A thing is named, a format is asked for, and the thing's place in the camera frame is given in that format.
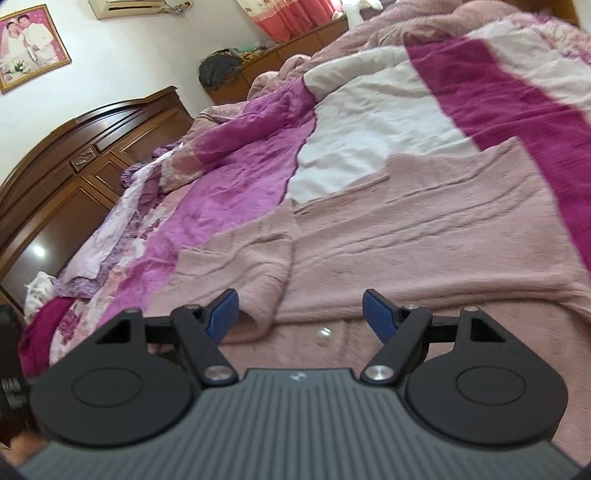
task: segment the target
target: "curtain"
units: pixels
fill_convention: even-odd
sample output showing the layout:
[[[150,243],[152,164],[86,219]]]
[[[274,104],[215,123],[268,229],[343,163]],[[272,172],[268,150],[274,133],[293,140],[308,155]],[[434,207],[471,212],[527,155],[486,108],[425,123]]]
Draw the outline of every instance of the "curtain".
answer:
[[[236,0],[256,25],[277,42],[319,27],[335,13],[333,0]]]

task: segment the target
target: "white figurine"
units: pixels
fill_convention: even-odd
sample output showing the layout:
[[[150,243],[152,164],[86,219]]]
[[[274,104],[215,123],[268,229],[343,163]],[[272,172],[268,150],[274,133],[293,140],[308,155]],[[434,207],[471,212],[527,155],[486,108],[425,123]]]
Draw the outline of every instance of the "white figurine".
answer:
[[[345,15],[347,15],[349,29],[363,23],[361,10],[370,7],[374,10],[384,9],[384,6],[380,0],[343,0],[343,11],[345,12]],[[342,17],[342,15],[342,12],[335,12],[333,20]]]

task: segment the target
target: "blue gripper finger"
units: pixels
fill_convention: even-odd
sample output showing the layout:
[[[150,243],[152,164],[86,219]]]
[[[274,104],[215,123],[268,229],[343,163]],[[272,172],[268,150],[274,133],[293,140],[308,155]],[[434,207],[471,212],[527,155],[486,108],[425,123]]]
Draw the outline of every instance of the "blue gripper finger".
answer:
[[[386,343],[398,330],[398,307],[375,290],[363,294],[363,316],[382,343]]]
[[[233,288],[225,290],[203,310],[203,320],[207,324],[205,332],[216,345],[219,345],[238,318],[238,292]]]

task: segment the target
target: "gold picture frame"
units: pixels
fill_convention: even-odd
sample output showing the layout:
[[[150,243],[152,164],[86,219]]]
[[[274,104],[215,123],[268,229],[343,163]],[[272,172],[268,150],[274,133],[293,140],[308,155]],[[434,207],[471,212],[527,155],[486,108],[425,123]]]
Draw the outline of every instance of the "gold picture frame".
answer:
[[[1,93],[70,63],[46,4],[0,18]]]

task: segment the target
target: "wooden headboard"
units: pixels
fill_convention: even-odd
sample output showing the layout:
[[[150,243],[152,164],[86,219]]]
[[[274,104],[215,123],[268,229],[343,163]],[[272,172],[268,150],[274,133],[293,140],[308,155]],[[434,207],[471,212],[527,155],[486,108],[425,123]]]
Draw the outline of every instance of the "wooden headboard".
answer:
[[[103,222],[124,191],[121,173],[189,130],[175,90],[72,119],[17,165],[0,187],[0,303],[22,311],[24,286],[40,270],[59,273]]]

